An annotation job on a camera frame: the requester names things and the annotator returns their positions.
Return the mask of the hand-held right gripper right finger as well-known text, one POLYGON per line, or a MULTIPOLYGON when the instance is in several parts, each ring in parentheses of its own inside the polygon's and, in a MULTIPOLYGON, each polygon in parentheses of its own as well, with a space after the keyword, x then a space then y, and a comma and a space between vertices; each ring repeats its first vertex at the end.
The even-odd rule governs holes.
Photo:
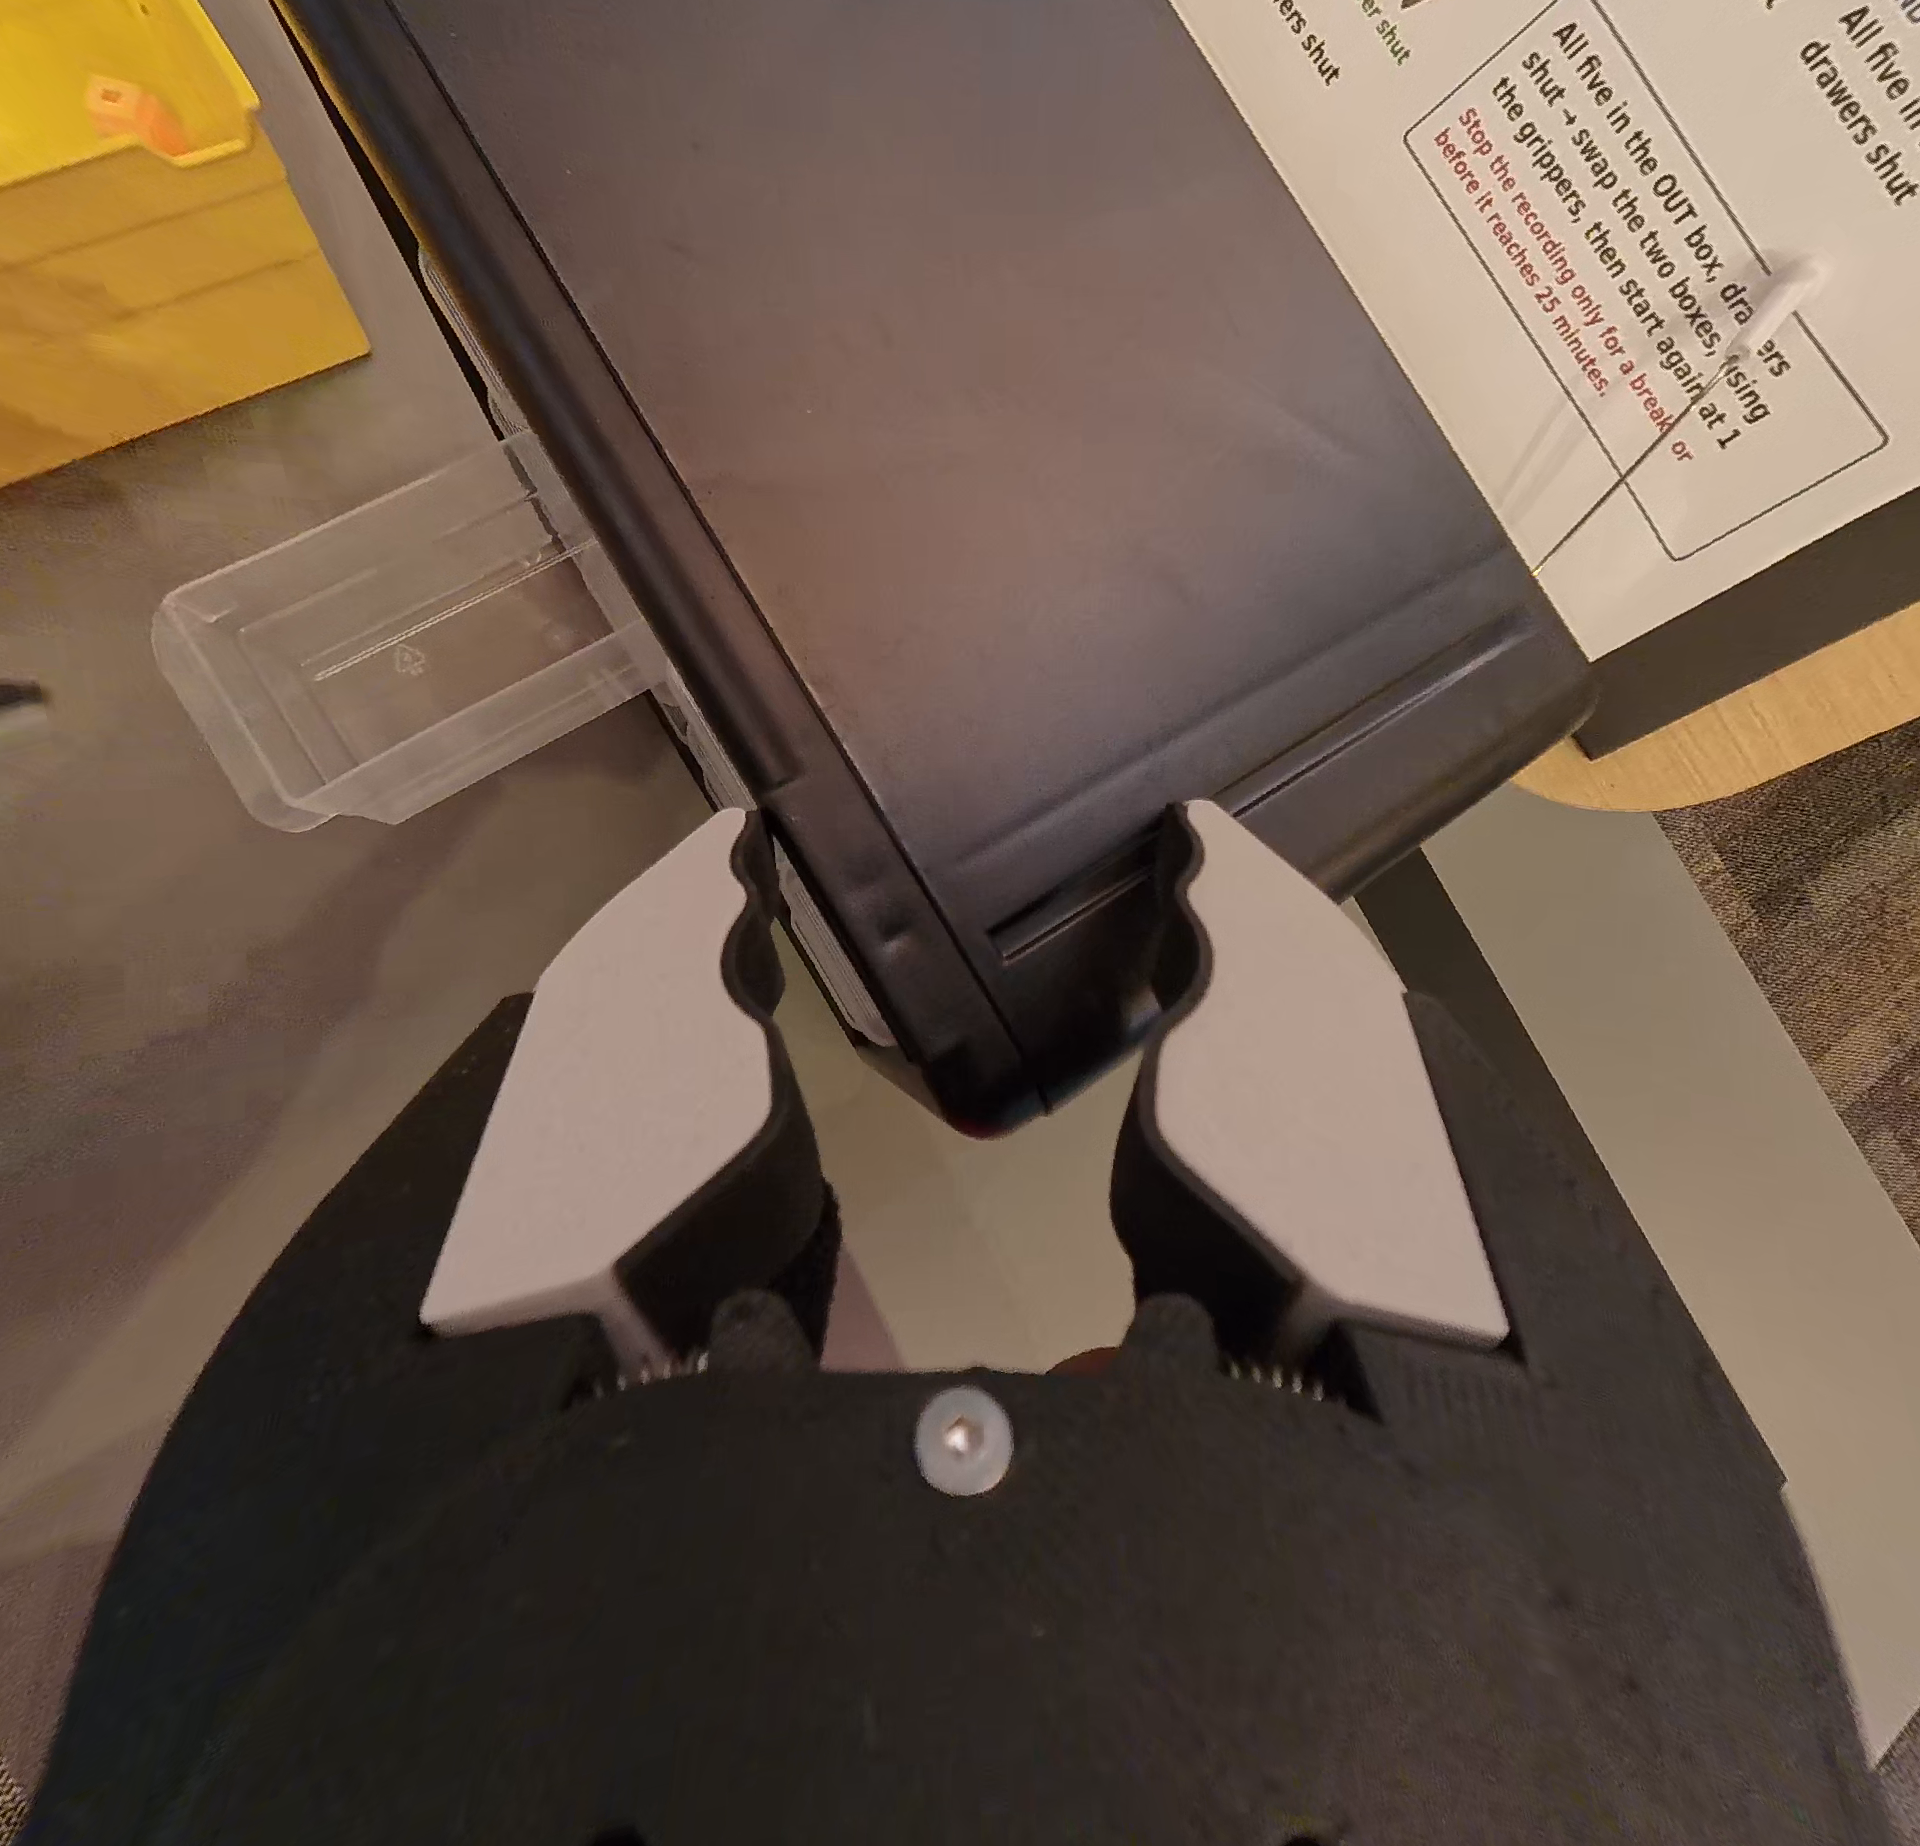
POLYGON ((1340 1326, 1502 1349, 1396 969, 1213 801, 1169 812, 1160 876, 1158 1016, 1110 1189, 1138 1298, 1190 1298, 1228 1363, 1299 1376, 1340 1326))

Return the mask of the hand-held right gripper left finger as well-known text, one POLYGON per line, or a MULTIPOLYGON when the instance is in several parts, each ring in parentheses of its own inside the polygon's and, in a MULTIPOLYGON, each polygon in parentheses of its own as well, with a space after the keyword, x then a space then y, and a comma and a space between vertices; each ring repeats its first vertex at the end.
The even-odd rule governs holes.
POLYGON ((839 1202, 775 1020, 780 876, 722 808, 540 974, 421 1304, 440 1338, 593 1320, 622 1374, 711 1343, 740 1297, 816 1365, 839 1202))

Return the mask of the clear plastic drawer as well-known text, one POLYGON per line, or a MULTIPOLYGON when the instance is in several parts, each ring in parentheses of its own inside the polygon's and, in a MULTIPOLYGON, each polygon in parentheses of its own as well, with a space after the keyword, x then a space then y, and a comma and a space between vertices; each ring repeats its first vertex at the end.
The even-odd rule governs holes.
POLYGON ((284 832, 401 825, 668 676, 527 428, 180 584, 153 642, 284 832))

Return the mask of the black drawer cabinet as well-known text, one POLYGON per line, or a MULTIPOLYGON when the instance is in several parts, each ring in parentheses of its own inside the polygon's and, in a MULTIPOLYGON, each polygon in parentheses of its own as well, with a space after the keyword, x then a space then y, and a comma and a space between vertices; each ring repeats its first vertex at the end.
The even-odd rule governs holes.
POLYGON ((1593 671, 1169 0, 274 0, 881 1025, 1147 1025, 1158 823, 1342 897, 1593 671))

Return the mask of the yellow plastic bin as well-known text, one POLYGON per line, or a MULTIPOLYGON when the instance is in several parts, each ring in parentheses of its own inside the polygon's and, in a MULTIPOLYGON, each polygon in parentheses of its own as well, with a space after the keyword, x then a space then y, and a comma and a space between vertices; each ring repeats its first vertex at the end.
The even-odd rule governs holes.
POLYGON ((200 0, 3 0, 3 481, 326 370, 370 344, 200 0), (108 138, 89 74, 195 147, 108 138))

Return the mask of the light wooden board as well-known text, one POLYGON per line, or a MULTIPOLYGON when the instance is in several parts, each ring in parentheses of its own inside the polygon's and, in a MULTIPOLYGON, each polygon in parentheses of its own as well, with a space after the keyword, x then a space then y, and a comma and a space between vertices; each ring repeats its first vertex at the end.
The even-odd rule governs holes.
POLYGON ((1663 812, 1774 783, 1915 716, 1919 609, 1906 609, 1611 754, 1564 739, 1515 784, 1577 808, 1663 812))

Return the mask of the printed instruction sheet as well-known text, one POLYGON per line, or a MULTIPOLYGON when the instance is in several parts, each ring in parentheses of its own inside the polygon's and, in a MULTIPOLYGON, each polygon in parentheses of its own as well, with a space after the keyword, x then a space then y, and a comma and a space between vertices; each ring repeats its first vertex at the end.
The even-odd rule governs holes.
POLYGON ((1919 0, 1170 0, 1590 657, 1915 488, 1919 0))

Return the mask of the small orange plastic part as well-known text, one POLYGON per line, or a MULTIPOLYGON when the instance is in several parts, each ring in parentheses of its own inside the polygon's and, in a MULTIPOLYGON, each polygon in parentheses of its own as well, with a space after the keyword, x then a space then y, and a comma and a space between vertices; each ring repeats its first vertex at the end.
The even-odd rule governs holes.
POLYGON ((89 74, 84 112, 104 136, 125 138, 168 161, 178 161, 195 147, 173 107, 154 89, 128 79, 89 74))

